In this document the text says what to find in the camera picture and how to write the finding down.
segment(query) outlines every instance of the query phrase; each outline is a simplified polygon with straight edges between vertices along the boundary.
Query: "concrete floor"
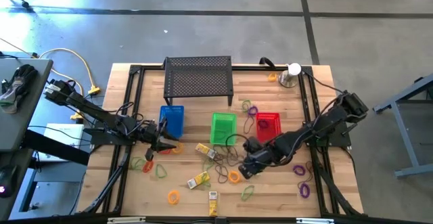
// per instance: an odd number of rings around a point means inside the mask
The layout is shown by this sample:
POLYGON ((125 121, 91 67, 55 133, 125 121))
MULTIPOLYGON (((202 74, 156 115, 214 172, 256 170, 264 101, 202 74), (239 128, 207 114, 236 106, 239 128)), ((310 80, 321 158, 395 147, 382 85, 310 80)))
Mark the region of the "concrete floor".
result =
MULTIPOLYGON (((31 5, 100 9, 248 10, 301 12, 300 0, 28 0, 31 5)), ((308 0, 312 12, 425 13, 433 0, 308 0)), ((0 0, 0 6, 10 6, 0 0)), ((55 47, 79 52, 105 89, 114 62, 162 62, 166 56, 231 55, 236 63, 312 64, 302 17, 130 16, 11 14, 0 12, 0 36, 38 53, 55 47)), ((337 87, 356 92, 372 108, 433 71, 433 19, 312 18, 321 64, 332 67, 337 87)), ((0 43, 0 51, 13 51, 0 43)), ((49 56, 54 67, 89 88, 84 66, 67 53, 49 56)), ((32 124, 66 123, 70 111, 41 100, 32 124)), ((410 166, 403 140, 389 112, 366 120, 350 133, 365 213, 433 222, 433 174, 397 180, 394 170, 410 166)), ((433 152, 426 149, 426 161, 433 152)), ((66 214, 76 183, 44 185, 32 202, 45 208, 12 218, 66 214)))

